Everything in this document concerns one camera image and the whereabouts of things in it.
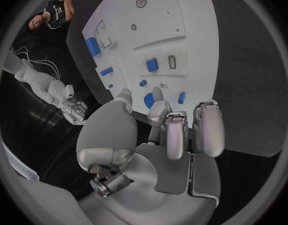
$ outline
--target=white humanoid robot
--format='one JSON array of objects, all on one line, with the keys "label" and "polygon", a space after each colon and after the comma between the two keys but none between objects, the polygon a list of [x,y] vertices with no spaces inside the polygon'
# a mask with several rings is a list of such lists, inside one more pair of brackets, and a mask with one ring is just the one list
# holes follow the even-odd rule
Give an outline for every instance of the white humanoid robot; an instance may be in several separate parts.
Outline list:
[{"label": "white humanoid robot", "polygon": [[96,225],[206,225],[219,204],[214,157],[225,147],[222,113],[214,100],[193,107],[191,151],[187,114],[173,112],[159,87],[147,118],[147,143],[137,146],[128,89],[96,110],[76,146],[93,193],[79,205]]},{"label": "white humanoid robot", "polygon": [[18,81],[28,83],[39,98],[61,109],[64,117],[71,124],[85,124],[88,107],[82,101],[71,101],[74,96],[72,85],[65,86],[63,82],[49,74],[35,70],[30,60],[20,59],[13,51],[9,51],[3,70],[14,74]]}]

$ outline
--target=blue object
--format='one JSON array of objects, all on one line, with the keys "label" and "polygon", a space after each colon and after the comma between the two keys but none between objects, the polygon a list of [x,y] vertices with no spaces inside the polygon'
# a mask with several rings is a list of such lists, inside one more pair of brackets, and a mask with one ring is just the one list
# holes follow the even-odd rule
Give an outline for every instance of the blue object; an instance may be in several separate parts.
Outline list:
[{"label": "blue object", "polygon": [[146,62],[147,68],[149,72],[155,72],[156,70],[159,69],[158,67],[158,62],[155,58],[150,59]]},{"label": "blue object", "polygon": [[147,84],[147,81],[143,80],[143,81],[140,82],[140,87],[144,87],[146,84]]},{"label": "blue object", "polygon": [[154,97],[152,93],[148,93],[145,97],[144,97],[144,103],[146,105],[147,108],[151,108],[153,106],[153,104],[155,103],[154,101]]},{"label": "blue object", "polygon": [[100,74],[101,74],[101,76],[105,76],[105,75],[107,75],[107,74],[109,74],[109,73],[111,73],[111,72],[113,72],[113,68],[110,66],[110,67],[108,67],[107,69],[102,70],[102,71],[100,72]]},{"label": "blue object", "polygon": [[178,104],[184,104],[185,101],[185,92],[183,91],[178,98]]},{"label": "blue object", "polygon": [[101,53],[95,37],[88,38],[85,43],[92,57]]}]

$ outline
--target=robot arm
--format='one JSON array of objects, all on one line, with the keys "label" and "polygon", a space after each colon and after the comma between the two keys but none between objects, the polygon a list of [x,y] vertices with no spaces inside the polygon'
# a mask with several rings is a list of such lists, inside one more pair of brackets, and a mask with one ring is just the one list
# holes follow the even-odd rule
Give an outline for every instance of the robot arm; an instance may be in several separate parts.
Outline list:
[{"label": "robot arm", "polygon": [[39,98],[61,109],[64,117],[71,124],[85,124],[85,113],[88,107],[82,101],[73,102],[70,100],[74,95],[72,85],[65,86],[63,82],[56,80],[49,74],[35,70],[29,60],[20,60],[12,51],[9,52],[3,70],[14,74],[18,81],[28,83]]}]

